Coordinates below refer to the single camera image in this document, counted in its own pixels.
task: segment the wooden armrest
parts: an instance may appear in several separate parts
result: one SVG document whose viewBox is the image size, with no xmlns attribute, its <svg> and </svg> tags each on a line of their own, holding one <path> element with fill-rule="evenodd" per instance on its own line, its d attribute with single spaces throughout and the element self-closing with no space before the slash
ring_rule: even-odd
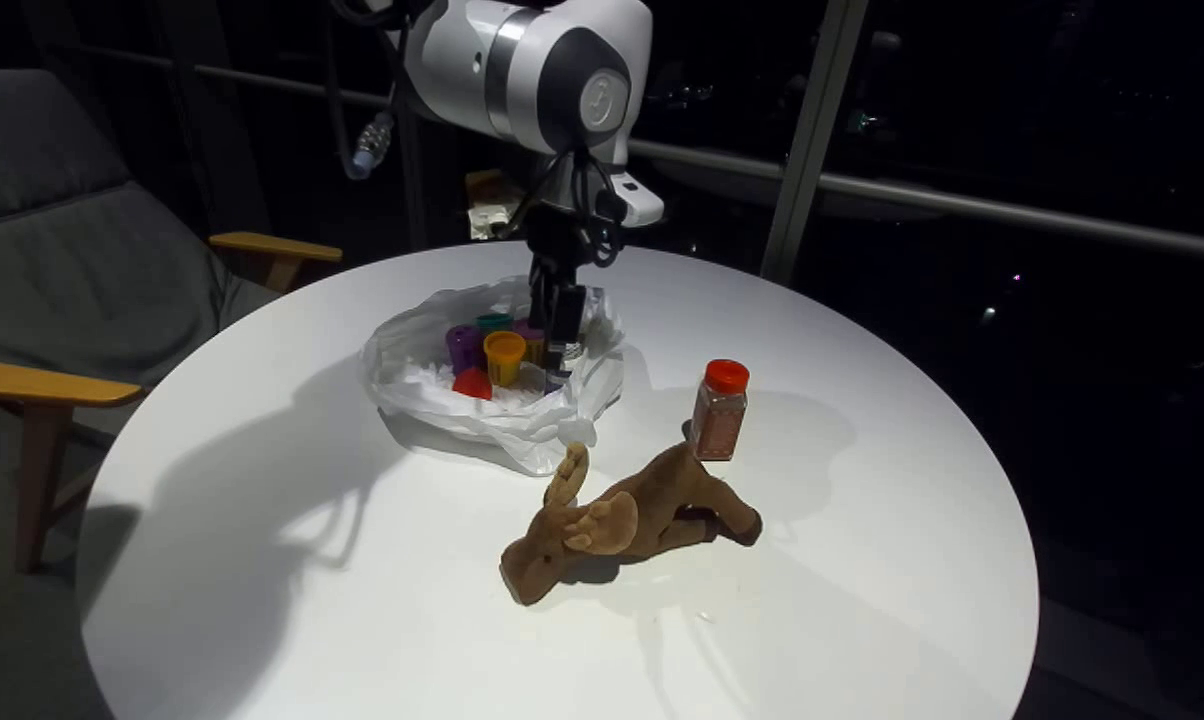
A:
<svg viewBox="0 0 1204 720">
<path fill-rule="evenodd" d="M 328 259 L 328 264 L 344 259 L 340 250 L 269 236 L 269 232 L 217 232 L 209 236 L 209 244 L 224 251 L 275 257 L 275 259 Z"/>
<path fill-rule="evenodd" d="M 140 397 L 137 386 L 0 365 L 0 400 L 13 400 L 13 404 L 93 404 L 93 409 L 105 409 L 105 404 L 123 404 L 131 397 Z"/>
</svg>

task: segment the dark background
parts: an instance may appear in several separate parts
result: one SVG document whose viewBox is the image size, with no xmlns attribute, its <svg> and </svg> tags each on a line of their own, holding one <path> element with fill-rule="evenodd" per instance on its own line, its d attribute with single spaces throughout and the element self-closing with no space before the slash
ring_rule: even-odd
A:
<svg viewBox="0 0 1204 720">
<path fill-rule="evenodd" d="M 647 6 L 635 136 L 784 160 L 826 7 Z M 169 0 L 72 0 L 72 18 L 85 46 L 183 52 Z M 217 18 L 203 60 L 326 75 L 321 0 L 220 0 Z M 389 88 L 365 31 L 338 30 L 338 47 L 348 88 Z M 213 150 L 172 92 L 180 75 L 36 47 L 15 6 L 0 6 L 0 64 L 88 80 L 131 172 L 194 230 L 246 207 L 249 197 L 209 189 Z M 344 244 L 354 264 L 463 239 L 456 176 L 515 160 L 421 130 L 431 176 L 407 176 L 395 152 L 348 185 L 321 98 L 202 92 L 241 112 L 249 168 L 230 172 L 256 182 L 249 214 Z M 828 168 L 1204 232 L 1204 0 L 877 0 Z M 635 172 L 669 201 L 646 244 L 760 270 L 776 185 L 647 160 Z M 442 207 L 407 214 L 418 189 Z M 1164 694 L 1204 713 L 1204 259 L 822 197 L 794 285 L 966 404 L 1023 495 L 1049 602 L 1146 636 Z M 1074 553 L 1115 574 L 1065 574 Z"/>
</svg>

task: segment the stuffed animal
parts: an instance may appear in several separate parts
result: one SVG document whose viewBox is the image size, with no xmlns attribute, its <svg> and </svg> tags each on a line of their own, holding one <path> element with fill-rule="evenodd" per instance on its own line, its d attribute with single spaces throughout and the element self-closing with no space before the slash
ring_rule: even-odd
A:
<svg viewBox="0 0 1204 720">
<path fill-rule="evenodd" d="M 582 508 L 577 494 L 585 480 L 590 450 L 574 446 L 546 494 L 546 508 L 503 550 L 502 574 L 520 603 L 546 602 L 561 582 L 611 582 L 622 564 L 712 543 L 717 536 L 756 543 L 765 527 L 754 503 L 709 475 L 693 446 L 662 454 Z"/>
</svg>

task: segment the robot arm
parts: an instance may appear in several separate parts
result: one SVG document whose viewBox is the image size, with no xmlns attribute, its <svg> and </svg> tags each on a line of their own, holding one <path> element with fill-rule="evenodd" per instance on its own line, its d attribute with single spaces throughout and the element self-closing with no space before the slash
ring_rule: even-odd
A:
<svg viewBox="0 0 1204 720">
<path fill-rule="evenodd" d="M 406 75 L 430 117 L 566 160 L 546 203 L 610 203 L 611 219 L 646 230 L 663 203 L 623 166 L 647 42 L 651 18 L 641 0 L 431 0 L 406 35 Z M 577 166 L 600 168 L 585 201 L 569 182 L 585 172 Z"/>
<path fill-rule="evenodd" d="M 407 98 L 431 119 L 548 158 L 511 232 L 534 250 L 534 323 L 552 343 L 582 334 L 582 264 L 611 264 L 627 230 L 663 215 L 627 172 L 641 117 L 651 11 L 646 0 L 365 0 L 333 7 L 356 25 L 400 31 Z"/>
</svg>

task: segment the plastic bag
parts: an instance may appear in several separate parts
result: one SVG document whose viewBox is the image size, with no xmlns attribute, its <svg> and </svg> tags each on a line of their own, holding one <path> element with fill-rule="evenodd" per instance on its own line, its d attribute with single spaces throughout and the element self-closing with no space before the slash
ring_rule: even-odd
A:
<svg viewBox="0 0 1204 720">
<path fill-rule="evenodd" d="M 511 467 L 546 475 L 566 460 L 566 446 L 596 446 L 596 415 L 623 387 L 623 335 L 603 292 L 590 289 L 582 356 L 555 394 L 472 400 L 451 394 L 442 350 L 447 329 L 472 323 L 493 306 L 528 317 L 528 280 L 442 292 L 392 317 L 367 335 L 362 378 L 383 422 L 407 415 L 451 439 L 502 450 Z"/>
</svg>

